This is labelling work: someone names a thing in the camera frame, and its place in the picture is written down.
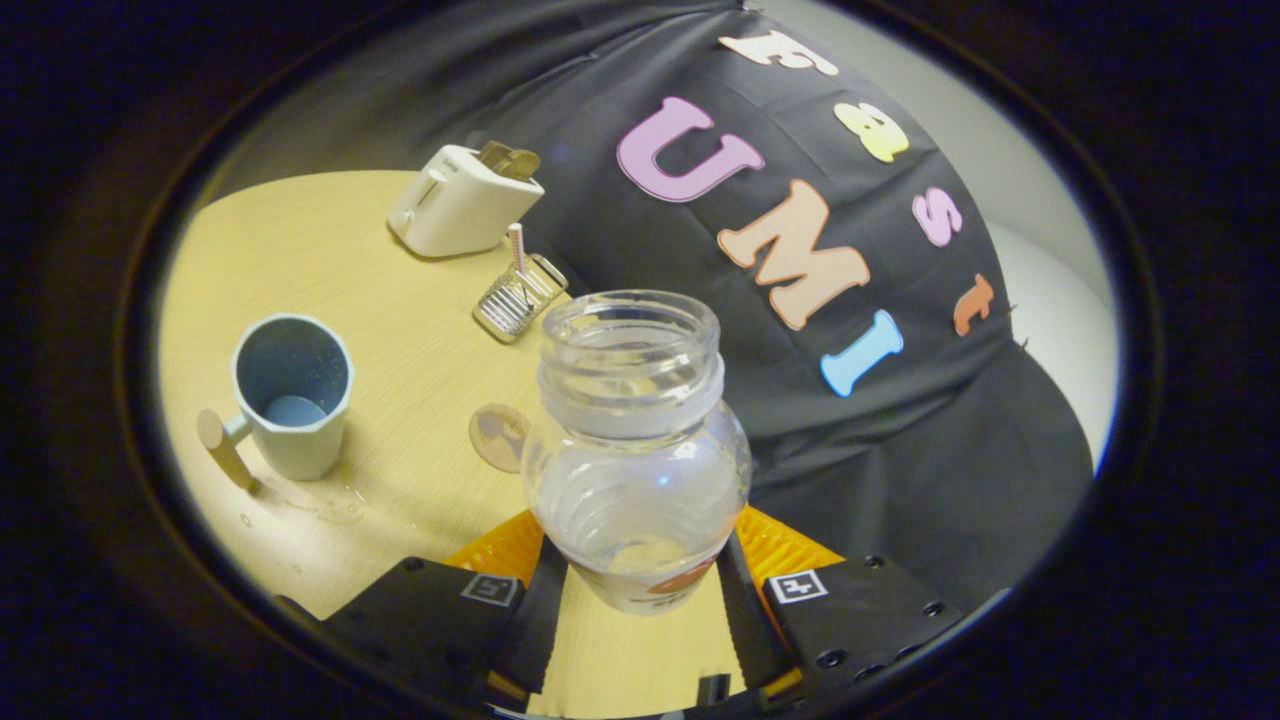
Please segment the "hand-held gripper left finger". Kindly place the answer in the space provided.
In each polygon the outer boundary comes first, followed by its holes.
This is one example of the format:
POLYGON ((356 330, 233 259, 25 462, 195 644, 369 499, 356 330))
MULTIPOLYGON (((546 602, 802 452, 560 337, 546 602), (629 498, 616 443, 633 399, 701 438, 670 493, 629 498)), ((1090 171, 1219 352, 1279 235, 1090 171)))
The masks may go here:
POLYGON ((544 687, 566 574, 522 511, 445 561, 402 559, 328 618, 276 603, 413 697, 522 712, 544 687))

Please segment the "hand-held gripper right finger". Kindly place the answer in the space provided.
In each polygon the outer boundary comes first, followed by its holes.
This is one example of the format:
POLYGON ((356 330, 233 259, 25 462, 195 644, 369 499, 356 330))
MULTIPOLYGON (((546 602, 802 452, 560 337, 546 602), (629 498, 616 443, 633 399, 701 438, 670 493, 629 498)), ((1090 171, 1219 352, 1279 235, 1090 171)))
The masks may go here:
POLYGON ((888 559, 846 559, 751 506, 716 569, 742 678, 763 701, 864 684, 964 616, 888 559))

